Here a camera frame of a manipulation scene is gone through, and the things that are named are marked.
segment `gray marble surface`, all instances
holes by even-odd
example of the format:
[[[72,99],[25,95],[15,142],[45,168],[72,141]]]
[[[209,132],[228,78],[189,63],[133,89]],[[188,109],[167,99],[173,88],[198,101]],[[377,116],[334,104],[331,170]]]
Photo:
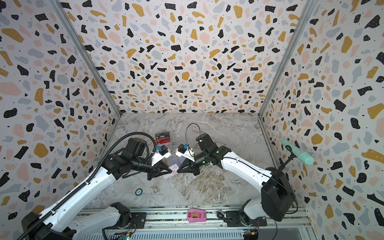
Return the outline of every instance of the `gray marble surface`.
[[[257,121],[257,114],[250,113],[188,113],[188,114],[151,114],[124,113],[112,143],[129,132],[146,132],[153,137],[155,133],[169,131],[173,154],[180,143],[185,144],[185,129],[190,123],[197,123],[201,132],[206,132],[218,145],[224,145],[245,160],[261,168],[273,166],[271,156]],[[196,153],[200,152],[196,141],[199,130],[195,125],[188,129],[189,144]],[[127,140],[116,146],[124,147]],[[136,196],[136,189],[143,190]],[[260,193],[240,176],[217,166],[204,166],[200,175],[192,173],[177,174],[169,179],[157,177],[147,180],[145,173],[139,173],[126,179],[119,179],[104,189],[86,208],[105,208],[111,203],[121,202],[125,206],[202,206],[202,205],[239,205]]]

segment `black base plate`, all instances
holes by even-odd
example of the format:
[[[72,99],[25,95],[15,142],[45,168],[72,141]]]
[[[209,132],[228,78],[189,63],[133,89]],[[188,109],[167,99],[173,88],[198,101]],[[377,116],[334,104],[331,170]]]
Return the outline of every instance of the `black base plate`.
[[[228,227],[244,227],[244,225],[241,223],[239,218],[239,211],[226,211],[225,213],[226,213],[227,219],[229,220],[229,222],[227,222]],[[259,227],[266,226],[266,219],[263,219],[262,217],[258,217],[257,220],[259,221]],[[257,222],[252,224],[250,227],[256,227],[256,226],[257,226]]]
[[[131,215],[132,215],[132,219],[134,219],[136,221],[136,225],[137,225],[136,229],[143,229],[144,224],[145,224],[145,219],[147,217],[147,213],[146,212],[131,212]],[[111,227],[107,227],[106,229],[117,229],[117,227],[116,227],[116,225],[114,225]]]

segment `purple object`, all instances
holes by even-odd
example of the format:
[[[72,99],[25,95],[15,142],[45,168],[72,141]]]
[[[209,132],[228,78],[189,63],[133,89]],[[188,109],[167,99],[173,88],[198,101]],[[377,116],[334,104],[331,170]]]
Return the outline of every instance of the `purple object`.
[[[202,209],[189,209],[187,212],[188,222],[206,222],[207,211]]]

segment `terrazzo wallpaper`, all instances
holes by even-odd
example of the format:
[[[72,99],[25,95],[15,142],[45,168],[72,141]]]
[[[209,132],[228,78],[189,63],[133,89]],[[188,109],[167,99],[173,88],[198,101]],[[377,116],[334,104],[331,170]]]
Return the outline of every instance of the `terrazzo wallpaper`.
[[[46,1],[0,1],[0,239],[96,166],[118,119]]]
[[[318,239],[384,239],[384,1],[321,1],[262,115]]]
[[[122,112],[259,112],[306,1],[63,0]]]

